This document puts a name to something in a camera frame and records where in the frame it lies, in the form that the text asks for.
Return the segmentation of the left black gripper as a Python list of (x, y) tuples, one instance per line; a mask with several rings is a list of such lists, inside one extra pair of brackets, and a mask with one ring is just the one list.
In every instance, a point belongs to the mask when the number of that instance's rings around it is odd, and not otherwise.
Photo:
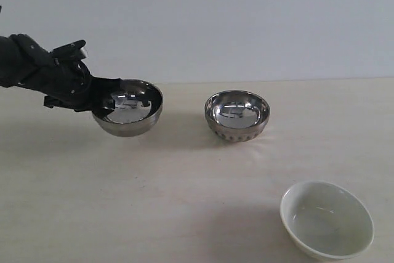
[(115, 105), (103, 103), (120, 88), (121, 79), (92, 77), (80, 60), (54, 60), (52, 66), (41, 66), (18, 81), (18, 87), (44, 94), (47, 108), (65, 108), (82, 112), (90, 110), (98, 118), (105, 118)]

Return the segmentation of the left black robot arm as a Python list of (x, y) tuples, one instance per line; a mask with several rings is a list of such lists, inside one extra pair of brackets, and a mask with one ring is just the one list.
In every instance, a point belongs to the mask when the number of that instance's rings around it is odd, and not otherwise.
[(47, 51), (27, 34), (3, 36), (1, 86), (40, 92), (47, 108), (107, 115), (115, 109), (112, 94), (119, 90), (121, 81), (93, 76), (83, 62), (85, 45), (80, 39)]

